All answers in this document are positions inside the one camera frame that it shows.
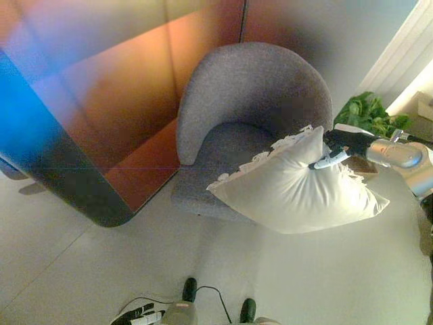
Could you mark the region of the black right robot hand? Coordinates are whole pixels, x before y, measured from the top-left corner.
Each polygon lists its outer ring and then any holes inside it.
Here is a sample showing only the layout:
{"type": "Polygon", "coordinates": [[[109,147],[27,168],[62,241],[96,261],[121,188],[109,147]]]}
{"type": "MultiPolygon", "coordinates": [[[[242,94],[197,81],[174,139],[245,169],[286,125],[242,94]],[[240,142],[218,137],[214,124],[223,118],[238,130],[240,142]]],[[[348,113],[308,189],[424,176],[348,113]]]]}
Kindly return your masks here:
{"type": "Polygon", "coordinates": [[[337,165],[351,156],[366,158],[367,149],[379,137],[351,125],[336,124],[335,128],[326,131],[323,143],[330,149],[317,162],[311,163],[309,169],[325,169],[337,165]]]}

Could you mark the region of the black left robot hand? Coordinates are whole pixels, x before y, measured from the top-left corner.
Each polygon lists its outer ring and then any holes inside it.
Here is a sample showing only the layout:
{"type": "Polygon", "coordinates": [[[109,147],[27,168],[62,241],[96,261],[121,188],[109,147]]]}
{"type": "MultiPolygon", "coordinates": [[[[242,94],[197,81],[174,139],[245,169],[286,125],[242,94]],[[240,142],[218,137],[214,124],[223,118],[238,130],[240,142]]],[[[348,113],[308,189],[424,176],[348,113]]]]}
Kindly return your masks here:
{"type": "Polygon", "coordinates": [[[110,325],[149,325],[157,324],[165,314],[165,310],[156,309],[155,303],[147,303],[134,310],[117,316],[110,325]]]}

